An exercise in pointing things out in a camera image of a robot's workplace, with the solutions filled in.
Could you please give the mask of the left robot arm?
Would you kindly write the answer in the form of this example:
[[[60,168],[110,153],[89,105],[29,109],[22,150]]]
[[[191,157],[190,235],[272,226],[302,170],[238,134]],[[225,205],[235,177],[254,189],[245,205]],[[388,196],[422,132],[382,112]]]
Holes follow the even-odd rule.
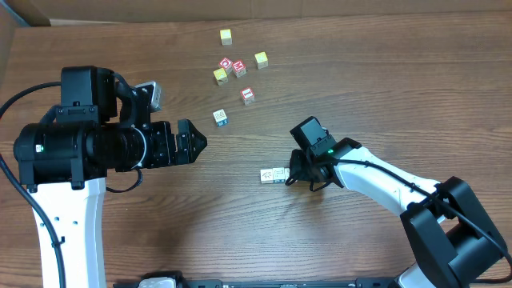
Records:
[[[193,163],[206,137],[191,121],[152,122],[162,90],[96,66],[61,72],[61,101],[14,143],[20,188],[38,226],[46,287],[104,287],[102,206],[109,170]]]

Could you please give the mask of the green framed wooden block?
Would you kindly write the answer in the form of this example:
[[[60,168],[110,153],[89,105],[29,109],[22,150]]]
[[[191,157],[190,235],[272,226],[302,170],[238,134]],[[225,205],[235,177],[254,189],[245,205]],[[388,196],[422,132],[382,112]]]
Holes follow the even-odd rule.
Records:
[[[260,170],[260,181],[261,184],[271,184],[274,182],[274,173],[272,169]]]

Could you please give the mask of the plain block blue side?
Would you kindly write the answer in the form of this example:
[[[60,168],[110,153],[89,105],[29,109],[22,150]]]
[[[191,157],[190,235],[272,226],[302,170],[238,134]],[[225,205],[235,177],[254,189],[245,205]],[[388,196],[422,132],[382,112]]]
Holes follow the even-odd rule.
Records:
[[[225,126],[229,123],[229,119],[224,109],[216,110],[213,112],[213,116],[217,126]]]

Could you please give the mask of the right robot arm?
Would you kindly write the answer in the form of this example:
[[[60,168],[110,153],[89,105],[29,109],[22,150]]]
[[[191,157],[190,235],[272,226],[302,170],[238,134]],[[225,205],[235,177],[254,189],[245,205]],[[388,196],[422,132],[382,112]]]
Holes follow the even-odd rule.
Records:
[[[468,287],[501,259],[506,241],[469,184],[421,178],[374,156],[361,143],[336,141],[315,117],[294,127],[287,185],[308,181],[310,191],[331,184],[364,194],[402,222],[415,263],[392,287]]]

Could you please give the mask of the red framed wooden block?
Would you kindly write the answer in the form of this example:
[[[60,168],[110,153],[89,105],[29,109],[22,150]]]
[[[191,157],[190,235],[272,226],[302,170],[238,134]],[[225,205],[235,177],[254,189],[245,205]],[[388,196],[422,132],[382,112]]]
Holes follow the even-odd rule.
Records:
[[[244,88],[240,91],[242,100],[246,106],[255,101],[255,94],[250,87]]]

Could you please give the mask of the plain block yellow side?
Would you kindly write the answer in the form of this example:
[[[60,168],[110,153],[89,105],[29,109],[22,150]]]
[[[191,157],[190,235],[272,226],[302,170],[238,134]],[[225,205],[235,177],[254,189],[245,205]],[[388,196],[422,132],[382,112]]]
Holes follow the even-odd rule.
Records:
[[[272,169],[273,183],[280,183],[286,180],[286,169],[284,167],[276,167]]]

